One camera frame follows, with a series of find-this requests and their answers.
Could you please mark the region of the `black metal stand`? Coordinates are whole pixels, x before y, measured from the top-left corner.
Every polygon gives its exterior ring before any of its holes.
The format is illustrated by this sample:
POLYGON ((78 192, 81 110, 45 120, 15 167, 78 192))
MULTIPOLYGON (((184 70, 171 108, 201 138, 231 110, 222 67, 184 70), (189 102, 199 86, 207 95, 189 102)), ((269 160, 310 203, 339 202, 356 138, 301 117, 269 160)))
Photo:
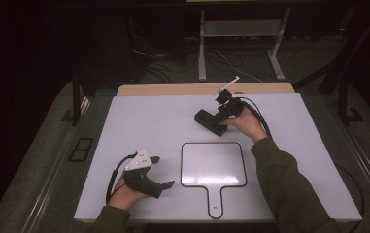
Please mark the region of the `black metal stand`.
POLYGON ((362 122, 363 118, 356 108, 348 106, 349 83, 342 79, 339 82, 338 116, 345 125, 351 122, 362 122))
POLYGON ((65 111, 62 121, 70 122, 72 126, 76 126, 82 118, 83 107, 85 106, 85 95, 80 83, 80 77, 76 70, 71 73, 72 86, 72 108, 65 111))

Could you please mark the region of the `light wooden table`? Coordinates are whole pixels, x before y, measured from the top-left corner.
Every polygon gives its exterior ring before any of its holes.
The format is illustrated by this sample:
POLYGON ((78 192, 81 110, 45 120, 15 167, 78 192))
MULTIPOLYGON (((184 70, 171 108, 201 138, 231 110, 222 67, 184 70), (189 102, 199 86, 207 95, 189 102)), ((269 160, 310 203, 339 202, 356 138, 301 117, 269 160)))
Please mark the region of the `light wooden table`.
MULTIPOLYGON (((208 95, 221 86, 222 83, 133 84, 121 86, 117 96, 208 95)), ((234 83, 227 90, 243 94, 294 93, 290 83, 234 83)))

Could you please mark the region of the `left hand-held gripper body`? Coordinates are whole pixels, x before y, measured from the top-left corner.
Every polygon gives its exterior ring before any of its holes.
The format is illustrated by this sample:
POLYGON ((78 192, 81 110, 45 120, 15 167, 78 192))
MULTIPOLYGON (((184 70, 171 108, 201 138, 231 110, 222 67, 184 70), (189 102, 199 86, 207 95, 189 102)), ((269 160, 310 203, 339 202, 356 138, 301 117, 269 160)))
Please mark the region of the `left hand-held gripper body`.
POLYGON ((140 150, 125 166, 123 178, 126 185, 131 189, 158 199, 163 191, 163 187, 160 183, 156 183, 148 178, 147 173, 151 166, 152 163, 148 152, 140 150))

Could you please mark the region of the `person's right hand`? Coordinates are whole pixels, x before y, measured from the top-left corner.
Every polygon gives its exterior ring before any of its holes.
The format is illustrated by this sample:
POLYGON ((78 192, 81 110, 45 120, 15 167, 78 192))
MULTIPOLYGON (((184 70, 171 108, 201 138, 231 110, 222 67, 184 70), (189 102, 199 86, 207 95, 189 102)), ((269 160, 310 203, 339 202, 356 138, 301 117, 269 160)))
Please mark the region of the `person's right hand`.
POLYGON ((254 115, 254 113, 248 108, 244 108, 235 118, 228 118, 220 123, 221 125, 236 127, 241 133, 249 137, 254 143, 268 138, 268 134, 265 132, 261 123, 254 115))

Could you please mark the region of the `black whiteboard eraser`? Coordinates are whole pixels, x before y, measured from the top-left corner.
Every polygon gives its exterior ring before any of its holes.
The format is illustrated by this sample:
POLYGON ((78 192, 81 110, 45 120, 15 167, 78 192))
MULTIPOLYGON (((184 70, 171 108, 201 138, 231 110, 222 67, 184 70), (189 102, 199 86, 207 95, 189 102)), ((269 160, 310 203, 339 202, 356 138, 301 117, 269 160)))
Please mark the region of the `black whiteboard eraser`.
POLYGON ((212 114, 203 109, 195 114, 194 120, 217 136, 222 136, 227 130, 225 125, 219 124, 212 114))

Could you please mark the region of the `white metal stand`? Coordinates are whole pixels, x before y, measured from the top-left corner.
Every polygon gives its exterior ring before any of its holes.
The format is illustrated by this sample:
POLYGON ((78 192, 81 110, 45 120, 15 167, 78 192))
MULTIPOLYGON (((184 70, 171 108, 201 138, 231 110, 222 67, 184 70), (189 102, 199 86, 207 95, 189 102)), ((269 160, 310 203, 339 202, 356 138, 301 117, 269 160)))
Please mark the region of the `white metal stand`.
POLYGON ((254 20, 206 20, 205 11, 200 12, 198 74, 199 81, 207 80, 205 39, 212 37, 273 37, 274 45, 267 51, 267 57, 278 81, 286 79, 277 53, 286 30, 291 8, 286 8, 280 19, 254 20))

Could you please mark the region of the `metal floor rail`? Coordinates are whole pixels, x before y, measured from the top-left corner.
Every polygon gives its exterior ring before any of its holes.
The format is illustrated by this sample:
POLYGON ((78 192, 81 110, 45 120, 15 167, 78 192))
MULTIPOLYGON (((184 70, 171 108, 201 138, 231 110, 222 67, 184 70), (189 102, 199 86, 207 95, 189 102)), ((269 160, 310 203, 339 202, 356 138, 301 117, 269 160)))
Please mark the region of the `metal floor rail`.
POLYGON ((78 134, 78 126, 73 125, 73 111, 83 115, 89 104, 86 97, 74 105, 72 97, 58 96, 51 105, 20 165, 19 171, 28 184, 26 195, 33 195, 33 198, 26 208, 24 224, 19 228, 19 233, 36 232, 57 184, 62 163, 78 134))
POLYGON ((361 121, 351 121, 346 125, 329 107, 333 120, 333 133, 326 135, 326 144, 333 161, 349 172, 345 184, 355 178, 363 195, 364 203, 370 206, 370 109, 361 113, 361 121))

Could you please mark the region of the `white handheld whiteboard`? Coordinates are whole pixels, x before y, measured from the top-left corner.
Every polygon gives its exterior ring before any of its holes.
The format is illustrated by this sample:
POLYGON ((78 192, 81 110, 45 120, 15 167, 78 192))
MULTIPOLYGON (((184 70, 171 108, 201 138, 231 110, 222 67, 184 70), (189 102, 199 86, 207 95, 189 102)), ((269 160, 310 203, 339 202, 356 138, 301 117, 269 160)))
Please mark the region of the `white handheld whiteboard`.
POLYGON ((181 184, 203 187, 208 214, 223 215, 222 190, 247 184, 244 157, 238 143, 185 143, 182 145, 181 184))

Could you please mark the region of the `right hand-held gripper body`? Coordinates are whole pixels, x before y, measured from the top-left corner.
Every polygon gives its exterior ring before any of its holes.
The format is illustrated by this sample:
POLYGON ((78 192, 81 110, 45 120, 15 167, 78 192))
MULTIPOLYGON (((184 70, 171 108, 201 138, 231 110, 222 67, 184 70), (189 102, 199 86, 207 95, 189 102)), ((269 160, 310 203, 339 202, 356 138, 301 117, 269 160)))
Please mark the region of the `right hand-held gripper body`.
MULTIPOLYGON (((216 97, 219 96, 219 93, 222 90, 227 90, 228 87, 230 87, 232 84, 236 83, 240 79, 239 76, 236 76, 234 80, 229 82, 226 85, 223 85, 220 87, 216 92, 216 97)), ((236 99, 235 97, 231 97, 226 103, 219 103, 218 107, 219 112, 225 112, 227 114, 227 118, 231 116, 238 116, 243 111, 243 106, 240 100, 236 99)))

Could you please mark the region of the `person's left hand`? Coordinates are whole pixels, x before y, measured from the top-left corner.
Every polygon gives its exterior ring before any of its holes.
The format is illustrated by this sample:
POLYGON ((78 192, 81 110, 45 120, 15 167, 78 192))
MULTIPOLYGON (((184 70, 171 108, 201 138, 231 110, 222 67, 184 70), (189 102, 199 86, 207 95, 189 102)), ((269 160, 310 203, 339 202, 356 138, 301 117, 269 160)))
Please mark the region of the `person's left hand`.
POLYGON ((133 190, 125 184, 124 178, 120 178, 115 184, 115 190, 107 202, 108 206, 129 211, 136 203, 147 198, 148 195, 133 190))

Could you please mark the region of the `black floor outlet frame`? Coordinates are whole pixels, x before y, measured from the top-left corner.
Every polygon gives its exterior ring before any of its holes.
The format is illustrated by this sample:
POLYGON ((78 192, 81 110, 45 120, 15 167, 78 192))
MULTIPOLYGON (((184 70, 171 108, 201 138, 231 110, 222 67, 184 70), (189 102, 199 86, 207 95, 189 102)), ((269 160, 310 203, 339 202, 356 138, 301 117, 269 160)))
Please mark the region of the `black floor outlet frame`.
POLYGON ((92 147, 93 138, 79 138, 74 149, 70 153, 70 162, 85 162, 92 147))

